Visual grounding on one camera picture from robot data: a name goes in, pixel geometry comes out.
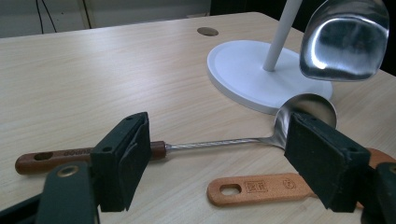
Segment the ladle handle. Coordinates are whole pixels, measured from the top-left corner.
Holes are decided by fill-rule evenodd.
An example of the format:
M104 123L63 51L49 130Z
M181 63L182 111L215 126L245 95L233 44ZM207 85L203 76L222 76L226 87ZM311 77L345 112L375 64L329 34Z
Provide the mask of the ladle handle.
M165 158L166 146L163 141L151 142L151 159L158 160ZM38 175L47 173L58 165L71 161L90 162L91 150L92 147L84 147L24 154L15 162L15 170L20 175Z
M172 151L203 148L203 147L227 147L227 146L240 145L246 143L262 143L262 141L259 138L239 138L239 139L221 140L221 141L213 141L213 142L167 145L166 149L168 150L168 152L172 152Z
M270 138L240 138L232 140L222 140L203 143L192 143L182 145L168 145L164 141L151 142L151 159L158 160L165 158L166 154L172 151L180 151L193 148L204 147L226 147L230 145L239 145L246 143L264 143L272 145ZM29 153L20 156L15 162L15 169L20 175L38 175L49 172L58 165L70 161L90 162L90 153L92 147L77 149L67 149L59 151Z

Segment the wooden spatula handle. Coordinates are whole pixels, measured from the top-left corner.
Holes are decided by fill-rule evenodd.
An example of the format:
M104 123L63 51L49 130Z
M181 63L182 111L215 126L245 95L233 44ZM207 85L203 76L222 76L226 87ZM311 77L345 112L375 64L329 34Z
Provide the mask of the wooden spatula handle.
M225 195L225 189L239 193ZM207 197L217 206L301 200L315 193L297 174L248 175L219 178L207 187Z

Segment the clamp jaw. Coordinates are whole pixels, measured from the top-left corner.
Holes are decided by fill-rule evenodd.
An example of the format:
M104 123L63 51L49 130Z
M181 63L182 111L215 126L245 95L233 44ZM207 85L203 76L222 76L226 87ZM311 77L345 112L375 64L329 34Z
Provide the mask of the clamp jaw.
M369 166L370 152L323 121L291 115L285 157L334 212L363 206L362 223L396 223L396 163Z

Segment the metal ladle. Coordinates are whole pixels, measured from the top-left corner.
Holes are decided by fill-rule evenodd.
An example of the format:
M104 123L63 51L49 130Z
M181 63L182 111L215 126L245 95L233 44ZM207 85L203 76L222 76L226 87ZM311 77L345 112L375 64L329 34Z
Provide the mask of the metal ladle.
M336 127L337 115L334 106L319 95L306 93L290 98L279 108L276 113L274 134L271 137L241 138L184 145L169 145L165 144L164 141L151 142L151 158L154 160L163 159L170 152L185 149L223 147L246 143L260 143L285 149L290 115L292 112L310 114L317 119L323 120L330 126ZM17 159L15 169L20 175L46 173L54 167L70 161L90 161L91 150L91 147L86 147L24 154Z
M305 93L291 97L283 104L276 113L274 133L270 137L240 138L232 140L222 140L214 142L193 143L184 145L167 145L166 152L184 150L198 147L222 147L246 143L262 143L274 147L285 149L288 135L290 115L292 112L303 112L321 119L331 127L337 125L337 113L332 103L325 98L313 94Z

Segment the round white base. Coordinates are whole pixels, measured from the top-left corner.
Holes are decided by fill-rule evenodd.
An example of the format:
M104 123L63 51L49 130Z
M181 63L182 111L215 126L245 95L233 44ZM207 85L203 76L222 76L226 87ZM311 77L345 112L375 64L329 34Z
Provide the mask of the round white base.
M305 77L299 55L282 49L275 71L263 69L270 44L237 40L220 44L207 57L212 83L241 105L275 114L289 98L302 93L332 97L332 83Z

